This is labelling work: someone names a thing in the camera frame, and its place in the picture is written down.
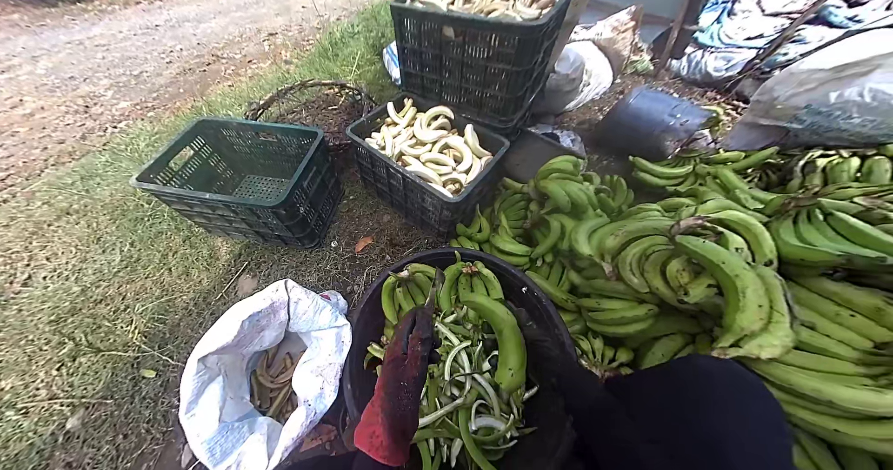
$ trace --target dirt path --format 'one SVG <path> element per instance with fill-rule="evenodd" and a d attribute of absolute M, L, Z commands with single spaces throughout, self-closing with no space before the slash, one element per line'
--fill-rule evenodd
<path fill-rule="evenodd" d="M 0 15 L 0 201 L 218 84 L 284 60 L 371 0 L 166 0 Z"/>

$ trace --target person's leg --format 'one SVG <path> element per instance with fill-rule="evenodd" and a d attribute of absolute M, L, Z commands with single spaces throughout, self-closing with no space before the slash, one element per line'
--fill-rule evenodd
<path fill-rule="evenodd" d="M 689 355 L 608 380 L 643 439 L 674 468 L 791 470 L 784 413 L 763 382 L 734 360 Z"/>

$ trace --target black plastic pot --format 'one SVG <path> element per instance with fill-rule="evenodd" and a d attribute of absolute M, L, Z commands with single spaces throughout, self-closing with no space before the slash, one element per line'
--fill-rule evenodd
<path fill-rule="evenodd" d="M 623 156 L 663 160 L 680 147 L 708 146 L 712 139 L 696 132 L 711 113 L 687 100 L 647 87 L 633 88 L 596 125 L 586 147 L 609 149 Z"/>
<path fill-rule="evenodd" d="M 388 270 L 374 282 L 363 295 L 353 318 L 353 344 L 341 378 L 342 391 L 347 403 L 347 412 L 355 423 L 363 409 L 373 397 L 377 376 L 374 370 L 363 368 L 366 347 L 371 341 L 381 337 L 384 328 L 384 314 L 381 312 L 381 285 L 391 271 L 401 271 L 409 263 L 424 263 L 438 268 L 446 268 L 455 263 L 454 252 L 458 251 L 465 261 L 482 261 L 496 273 L 502 284 L 506 300 L 524 308 L 537 327 L 550 334 L 570 360 L 576 360 L 573 341 L 561 316 L 555 311 L 552 302 L 540 291 L 536 284 L 521 271 L 499 258 L 487 253 L 466 248 L 437 248 L 420 252 L 406 258 Z M 512 469 L 551 469 L 562 468 L 564 460 L 573 446 L 571 419 L 564 413 L 562 398 L 546 382 L 540 384 L 540 391 L 524 404 L 524 420 L 527 426 L 537 430 L 525 435 L 506 455 L 495 462 L 497 468 Z"/>

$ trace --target pile of plantains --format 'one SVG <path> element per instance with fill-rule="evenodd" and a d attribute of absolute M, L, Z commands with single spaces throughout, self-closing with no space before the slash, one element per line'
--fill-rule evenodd
<path fill-rule="evenodd" d="M 523 269 L 594 373 L 691 353 L 759 374 L 797 435 L 799 468 L 893 461 L 893 146 L 684 152 L 634 176 L 559 156 L 504 179 L 455 245 Z"/>

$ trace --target dry leaf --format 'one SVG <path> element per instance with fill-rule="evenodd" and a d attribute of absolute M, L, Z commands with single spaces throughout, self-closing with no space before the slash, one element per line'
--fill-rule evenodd
<path fill-rule="evenodd" d="M 260 277 L 256 274 L 242 273 L 239 280 L 236 281 L 236 296 L 244 298 L 254 294 L 254 291 L 257 291 L 258 282 L 260 282 Z"/>
<path fill-rule="evenodd" d="M 356 247 L 353 248 L 353 252 L 359 254 L 361 251 L 363 251 L 363 248 L 371 243 L 373 243 L 373 237 L 362 237 L 360 238 L 360 241 L 356 242 Z"/>

